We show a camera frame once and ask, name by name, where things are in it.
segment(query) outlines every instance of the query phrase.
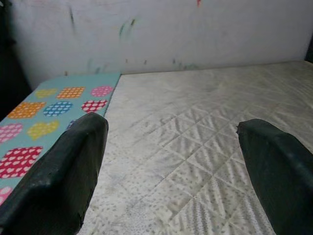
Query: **white quilted mattress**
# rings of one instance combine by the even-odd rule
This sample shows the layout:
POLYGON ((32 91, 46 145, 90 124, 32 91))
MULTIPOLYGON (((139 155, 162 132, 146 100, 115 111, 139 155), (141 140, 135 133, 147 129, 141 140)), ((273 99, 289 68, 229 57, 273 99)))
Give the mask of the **white quilted mattress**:
POLYGON ((236 126, 265 119, 313 150, 306 62, 124 75, 79 235, 273 235, 236 126))

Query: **teal ironing board cover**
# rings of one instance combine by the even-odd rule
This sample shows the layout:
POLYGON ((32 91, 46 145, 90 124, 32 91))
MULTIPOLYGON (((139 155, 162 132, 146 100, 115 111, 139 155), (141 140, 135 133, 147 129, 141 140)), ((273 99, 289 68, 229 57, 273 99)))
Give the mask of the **teal ironing board cover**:
POLYGON ((48 80, 0 122, 0 206, 76 119, 88 112, 104 116, 119 77, 106 73, 48 80))

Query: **blue polka dot heart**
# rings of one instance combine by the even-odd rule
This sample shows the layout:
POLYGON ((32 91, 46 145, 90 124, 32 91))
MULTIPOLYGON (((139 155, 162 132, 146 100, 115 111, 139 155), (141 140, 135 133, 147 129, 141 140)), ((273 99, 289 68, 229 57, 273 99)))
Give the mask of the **blue polka dot heart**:
POLYGON ((44 115, 48 117, 55 117, 66 113, 68 110, 71 109, 73 104, 68 101, 60 101, 55 104, 51 104, 44 109, 44 115))

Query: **pink polka dot heart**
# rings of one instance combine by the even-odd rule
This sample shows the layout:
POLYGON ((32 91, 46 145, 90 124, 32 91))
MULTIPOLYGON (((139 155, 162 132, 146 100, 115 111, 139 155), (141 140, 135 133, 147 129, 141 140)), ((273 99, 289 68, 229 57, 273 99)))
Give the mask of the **pink polka dot heart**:
POLYGON ((88 100, 85 103, 83 103, 82 110, 84 110, 86 113, 96 112, 102 109, 107 104, 107 102, 108 101, 105 99, 99 101, 88 100))
POLYGON ((0 179, 24 176, 42 150, 40 146, 9 150, 0 161, 0 179))
POLYGON ((0 206, 13 191, 10 187, 0 188, 0 206))
POLYGON ((16 137, 23 129, 23 125, 20 123, 12 123, 6 126, 0 126, 0 143, 4 143, 8 140, 16 137))
POLYGON ((103 96, 110 94, 112 91, 113 91, 113 87, 102 86, 102 87, 96 87, 92 89, 91 94, 94 97, 103 97, 103 96))

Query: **white wall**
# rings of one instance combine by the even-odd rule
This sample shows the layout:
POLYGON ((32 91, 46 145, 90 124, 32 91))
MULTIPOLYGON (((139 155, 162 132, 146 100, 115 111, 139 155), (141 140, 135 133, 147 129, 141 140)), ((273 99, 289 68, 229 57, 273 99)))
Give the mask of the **white wall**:
POLYGON ((313 32, 313 0, 202 0, 199 7, 197 0, 12 3, 16 50, 33 88, 65 73, 300 60, 313 32))

